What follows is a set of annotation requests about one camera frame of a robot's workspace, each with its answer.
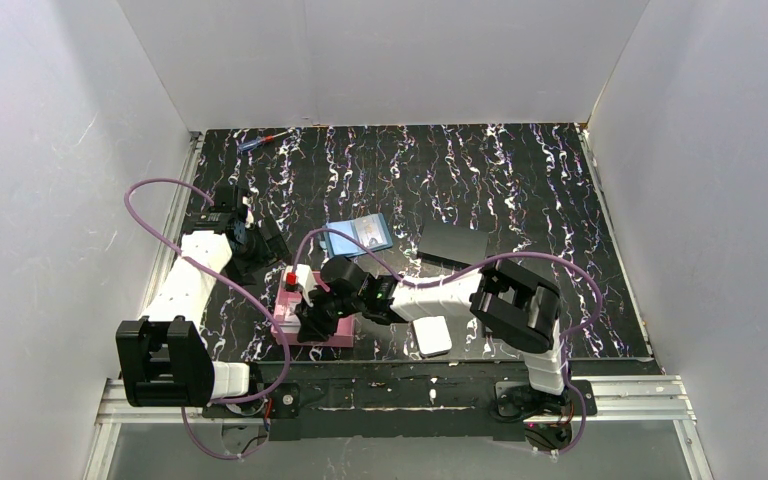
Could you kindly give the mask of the blue red handled screwdriver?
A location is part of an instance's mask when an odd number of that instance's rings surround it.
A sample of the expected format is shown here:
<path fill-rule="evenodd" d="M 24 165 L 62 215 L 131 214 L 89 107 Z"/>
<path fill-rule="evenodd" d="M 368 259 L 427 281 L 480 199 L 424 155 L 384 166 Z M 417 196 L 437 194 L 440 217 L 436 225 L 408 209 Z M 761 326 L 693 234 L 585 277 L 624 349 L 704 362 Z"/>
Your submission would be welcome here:
<path fill-rule="evenodd" d="M 248 140 L 248 141 L 245 141 L 245 142 L 241 143 L 238 146 L 238 148 L 237 148 L 237 152 L 238 153 L 245 153 L 245 152 L 252 151 L 252 150 L 257 149 L 257 148 L 259 148 L 259 147 L 261 147 L 261 146 L 263 146 L 263 145 L 265 145 L 267 143 L 270 143 L 270 142 L 272 142 L 274 140 L 277 140 L 277 139 L 279 139 L 279 138 L 281 138 L 283 136 L 286 136 L 288 134 L 289 134 L 289 131 L 284 131 L 284 132 L 281 132 L 281 133 L 278 133 L 278 134 L 267 135 L 267 136 L 259 136 L 259 137 L 255 138 L 255 139 Z"/>

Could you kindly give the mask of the blue leather card holder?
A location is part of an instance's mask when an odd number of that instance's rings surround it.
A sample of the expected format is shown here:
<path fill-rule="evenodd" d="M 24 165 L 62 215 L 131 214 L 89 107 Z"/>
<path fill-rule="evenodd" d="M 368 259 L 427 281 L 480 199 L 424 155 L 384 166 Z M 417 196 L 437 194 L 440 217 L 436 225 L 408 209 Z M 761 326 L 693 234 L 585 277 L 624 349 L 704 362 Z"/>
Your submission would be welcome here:
<path fill-rule="evenodd" d="M 330 229 L 330 232 L 324 234 L 322 241 L 328 257 L 352 258 L 364 255 L 365 251 L 358 244 L 373 252 L 389 249 L 394 244 L 382 213 L 329 222 L 325 224 L 325 228 Z"/>

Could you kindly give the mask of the silver VIP credit card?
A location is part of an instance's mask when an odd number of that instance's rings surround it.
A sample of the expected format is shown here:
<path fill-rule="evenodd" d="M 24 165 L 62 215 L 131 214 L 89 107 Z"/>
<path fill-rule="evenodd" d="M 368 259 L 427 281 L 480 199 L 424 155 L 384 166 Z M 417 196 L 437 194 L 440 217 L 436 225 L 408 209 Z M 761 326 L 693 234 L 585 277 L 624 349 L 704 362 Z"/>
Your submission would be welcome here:
<path fill-rule="evenodd" d="M 378 215 L 368 215 L 353 221 L 358 241 L 370 250 L 385 248 L 389 241 Z"/>

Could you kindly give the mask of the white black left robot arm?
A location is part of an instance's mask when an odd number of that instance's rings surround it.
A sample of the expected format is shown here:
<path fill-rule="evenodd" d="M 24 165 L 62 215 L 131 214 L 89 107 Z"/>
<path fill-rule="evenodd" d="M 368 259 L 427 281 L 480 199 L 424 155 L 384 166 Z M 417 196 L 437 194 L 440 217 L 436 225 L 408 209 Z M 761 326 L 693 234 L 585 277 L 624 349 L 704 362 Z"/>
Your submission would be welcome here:
<path fill-rule="evenodd" d="M 115 336 L 126 398 L 134 407 L 204 407 L 263 398 L 258 373 L 246 363 L 215 361 L 199 334 L 217 283 L 243 292 L 257 271 L 290 259 L 275 220 L 256 220 L 251 191 L 220 186 L 205 211 L 185 223 L 176 259 L 156 296 Z"/>

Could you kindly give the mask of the white small box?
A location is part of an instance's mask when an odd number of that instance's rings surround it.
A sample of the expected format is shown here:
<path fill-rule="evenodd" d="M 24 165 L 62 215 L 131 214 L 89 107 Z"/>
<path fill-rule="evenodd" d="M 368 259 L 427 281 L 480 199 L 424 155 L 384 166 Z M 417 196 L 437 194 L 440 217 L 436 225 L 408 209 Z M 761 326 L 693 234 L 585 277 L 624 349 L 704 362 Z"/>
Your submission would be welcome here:
<path fill-rule="evenodd" d="M 419 354 L 431 358 L 447 354 L 453 347 L 449 327 L 443 316 L 423 317 L 411 322 Z"/>

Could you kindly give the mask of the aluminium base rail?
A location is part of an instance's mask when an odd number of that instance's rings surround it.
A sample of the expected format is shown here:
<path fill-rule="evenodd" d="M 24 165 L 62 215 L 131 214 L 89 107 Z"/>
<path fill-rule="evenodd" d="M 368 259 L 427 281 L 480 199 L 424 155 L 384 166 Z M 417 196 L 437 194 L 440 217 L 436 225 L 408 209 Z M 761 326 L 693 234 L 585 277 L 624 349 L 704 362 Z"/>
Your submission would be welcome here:
<path fill-rule="evenodd" d="M 709 479 L 677 376 L 599 376 L 571 421 L 492 413 L 517 382 L 486 373 L 325 373 L 270 419 L 135 408 L 105 388 L 87 479 Z"/>

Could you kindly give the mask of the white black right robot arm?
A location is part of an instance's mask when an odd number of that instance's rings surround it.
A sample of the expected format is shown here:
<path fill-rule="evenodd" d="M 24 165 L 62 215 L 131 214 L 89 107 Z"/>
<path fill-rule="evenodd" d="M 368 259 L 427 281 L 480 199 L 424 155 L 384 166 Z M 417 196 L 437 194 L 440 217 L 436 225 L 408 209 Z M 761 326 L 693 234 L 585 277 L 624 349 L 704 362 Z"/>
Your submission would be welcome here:
<path fill-rule="evenodd" d="M 561 292 L 556 284 L 514 262 L 490 257 L 449 276 L 375 276 L 345 256 L 326 262 L 320 273 L 290 266 L 285 290 L 301 296 L 294 308 L 302 343 L 323 343 L 341 319 L 360 315 L 380 325 L 475 319 L 491 336 L 521 351 L 528 387 L 521 417 L 544 412 L 571 414 L 568 370 L 559 325 Z"/>

